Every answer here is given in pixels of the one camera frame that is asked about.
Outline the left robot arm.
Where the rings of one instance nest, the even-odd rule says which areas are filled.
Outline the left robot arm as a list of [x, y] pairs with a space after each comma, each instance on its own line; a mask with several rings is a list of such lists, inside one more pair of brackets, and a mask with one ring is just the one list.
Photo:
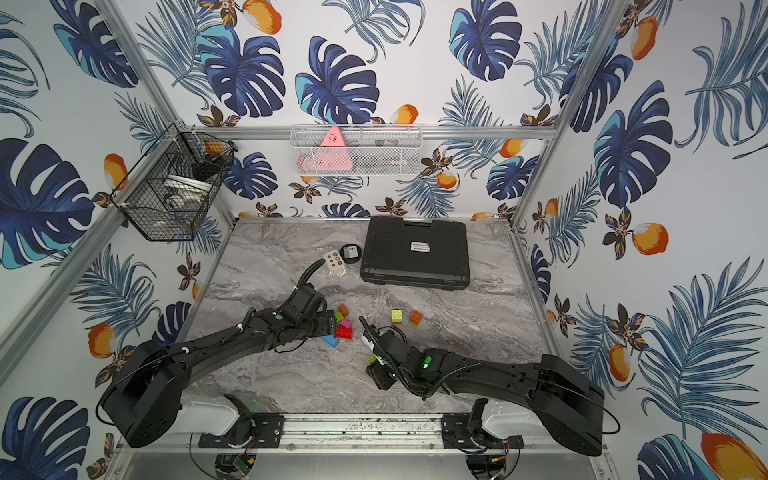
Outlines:
[[336, 330], [334, 311], [310, 283], [325, 264], [312, 263], [287, 299], [275, 308], [251, 308], [232, 327], [184, 342], [161, 345], [154, 340], [133, 350], [97, 403], [105, 424], [116, 427], [133, 448], [150, 445], [167, 434], [194, 433], [203, 420], [184, 398], [190, 384], [244, 357], [285, 346], [303, 346], [311, 338]]

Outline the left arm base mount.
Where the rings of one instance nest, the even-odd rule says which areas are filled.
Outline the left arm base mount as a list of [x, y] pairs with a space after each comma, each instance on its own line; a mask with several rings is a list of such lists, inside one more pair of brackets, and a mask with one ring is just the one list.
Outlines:
[[225, 434], [202, 434], [197, 446], [204, 449], [277, 449], [284, 423], [285, 417], [281, 414], [251, 413], [241, 416]]

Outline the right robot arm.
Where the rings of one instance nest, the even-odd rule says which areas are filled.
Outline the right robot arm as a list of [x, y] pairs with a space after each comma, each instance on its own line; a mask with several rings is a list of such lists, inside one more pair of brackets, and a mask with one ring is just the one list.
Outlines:
[[394, 327], [378, 328], [359, 318], [362, 338], [375, 360], [366, 368], [376, 386], [400, 383], [426, 401], [439, 392], [475, 395], [468, 418], [443, 429], [443, 442], [466, 455], [521, 448], [516, 433], [491, 431], [486, 411], [500, 401], [532, 412], [560, 446], [588, 457], [602, 453], [604, 437], [621, 431], [618, 417], [605, 407], [605, 392], [562, 358], [544, 354], [536, 362], [504, 364], [479, 360], [439, 348], [419, 350]]

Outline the orange lego brick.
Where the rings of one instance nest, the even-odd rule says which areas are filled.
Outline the orange lego brick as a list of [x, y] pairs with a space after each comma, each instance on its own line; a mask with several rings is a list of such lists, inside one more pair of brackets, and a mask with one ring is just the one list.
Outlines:
[[419, 311], [413, 311], [409, 318], [409, 322], [414, 326], [419, 326], [423, 318], [424, 316], [422, 313], [420, 313]]

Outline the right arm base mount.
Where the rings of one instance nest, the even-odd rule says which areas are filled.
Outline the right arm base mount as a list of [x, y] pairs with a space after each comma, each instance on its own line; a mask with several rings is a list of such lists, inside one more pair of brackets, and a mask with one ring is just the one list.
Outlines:
[[487, 432], [478, 419], [472, 419], [469, 413], [447, 413], [441, 417], [440, 433], [443, 446], [479, 454], [487, 450], [523, 449], [523, 437], [519, 435], [502, 439]]

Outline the light blue long lego brick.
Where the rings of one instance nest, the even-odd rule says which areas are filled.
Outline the light blue long lego brick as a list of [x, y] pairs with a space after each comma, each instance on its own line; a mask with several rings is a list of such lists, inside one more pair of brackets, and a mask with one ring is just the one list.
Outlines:
[[323, 336], [322, 340], [332, 348], [337, 348], [339, 345], [339, 339], [334, 336]]

